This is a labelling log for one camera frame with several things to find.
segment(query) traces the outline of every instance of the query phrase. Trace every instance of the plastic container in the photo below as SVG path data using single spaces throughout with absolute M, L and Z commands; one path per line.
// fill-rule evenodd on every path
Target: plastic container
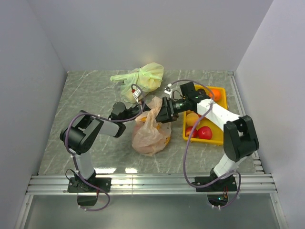
M 200 88 L 203 88 L 200 85 L 195 85 L 195 89 L 198 90 Z M 218 89 L 221 92 L 221 99 L 217 102 L 218 105 L 222 106 L 225 109 L 228 109 L 227 107 L 227 99 L 226 99 L 226 95 L 225 95 L 225 89 L 223 87 L 212 87 L 212 86 L 208 86 L 208 88 L 210 89 Z M 188 137 L 185 136 L 185 129 L 188 127 L 185 120 L 186 120 L 186 115 L 189 114 L 191 111 L 186 111 L 183 113 L 183 139 L 185 141 L 187 141 Z M 210 140 L 207 139 L 200 139 L 200 138 L 191 138 L 191 142 L 202 142 L 202 143 L 206 143 L 206 144 L 213 144 L 213 145 L 219 145 L 222 146 L 224 144 L 224 133 L 223 131 L 216 126 L 214 123 L 212 123 L 210 120 L 208 120 L 207 118 L 203 119 L 200 124 L 196 127 L 196 129 L 198 130 L 200 127 L 202 126 L 208 126 L 210 127 L 210 129 L 212 130 L 212 138 Z

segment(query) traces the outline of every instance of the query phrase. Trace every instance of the plastic bag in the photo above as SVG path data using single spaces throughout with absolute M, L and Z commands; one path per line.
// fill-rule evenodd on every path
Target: plastic bag
M 157 123 L 156 116 L 162 106 L 162 99 L 154 97 L 147 104 L 150 111 L 138 116 L 132 133 L 132 147 L 147 156 L 152 156 L 163 150 L 171 138 L 171 123 Z
M 144 92 L 152 92 L 160 87 L 163 73 L 164 67 L 153 62 L 145 65 L 142 68 L 136 68 L 129 74 L 114 75 L 110 77 L 110 80 L 112 82 L 123 81 L 123 85 L 121 86 L 122 98 L 125 101 L 133 104 L 136 102 L 136 100 L 132 95 L 131 85 L 136 83 Z

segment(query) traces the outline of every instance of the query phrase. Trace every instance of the table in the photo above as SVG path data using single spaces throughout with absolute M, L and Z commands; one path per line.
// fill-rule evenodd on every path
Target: table
M 126 74 L 128 71 L 70 71 L 55 115 L 49 140 L 45 149 L 39 175 L 62 175 L 68 168 L 74 168 L 70 155 L 59 139 L 61 130 L 80 111 L 108 117 L 112 105 L 123 101 L 120 84 L 112 83 L 110 77 Z M 205 85 L 226 89 L 228 110 L 239 114 L 231 78 L 226 71 L 165 70 L 161 87 L 147 95 L 147 101 L 154 96 L 163 97 L 164 87 L 177 79 L 193 79 Z M 131 144 L 134 122 L 126 123 L 127 129 L 119 138 L 98 135 L 91 150 L 93 166 L 97 173 L 181 173 L 186 142 L 182 139 L 183 116 L 172 123 L 171 140 L 167 147 L 150 157 L 137 153 Z M 187 157 L 188 173 L 208 173 L 223 156 L 222 146 L 191 143 Z M 240 164 L 241 173 L 255 173 L 252 157 Z

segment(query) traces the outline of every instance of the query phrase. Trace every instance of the gray floor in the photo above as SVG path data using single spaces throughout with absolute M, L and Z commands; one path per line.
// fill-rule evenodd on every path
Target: gray floor
M 78 209 L 76 196 L 35 196 L 25 228 L 279 229 L 279 225 L 269 194 L 241 194 L 221 211 L 211 209 L 202 194 L 112 196 L 111 204 L 98 212 Z
M 41 163 L 40 175 L 60 175 L 66 169 L 74 168 L 70 155 L 59 140 L 60 131 L 80 111 L 108 117 L 112 105 L 122 101 L 120 84 L 110 82 L 112 75 L 128 71 L 77 71 L 69 72 L 55 116 L 49 141 Z M 238 108 L 227 72 L 167 70 L 161 87 L 149 93 L 148 101 L 154 96 L 165 96 L 164 87 L 176 79 L 194 79 L 205 85 L 226 89 L 228 109 L 238 114 Z M 160 153 L 149 157 L 137 153 L 131 145 L 134 123 L 128 122 L 120 138 L 99 135 L 91 148 L 91 156 L 97 173 L 181 173 L 185 141 L 182 139 L 183 117 L 172 123 L 172 135 L 168 146 Z M 190 173 L 209 172 L 224 154 L 221 146 L 192 143 L 187 157 L 187 171 Z M 240 165 L 242 173 L 255 172 L 251 157 Z

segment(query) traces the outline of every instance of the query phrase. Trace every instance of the orange plastic bag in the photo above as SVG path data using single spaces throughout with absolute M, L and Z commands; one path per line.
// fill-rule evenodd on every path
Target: orange plastic bag
M 136 126 L 132 133 L 132 147 L 147 156 L 152 156 L 163 150 L 171 138 L 171 123 L 157 123 L 156 116 L 158 115 L 162 99 L 154 97 L 147 104 L 150 111 L 143 112 L 138 116 Z

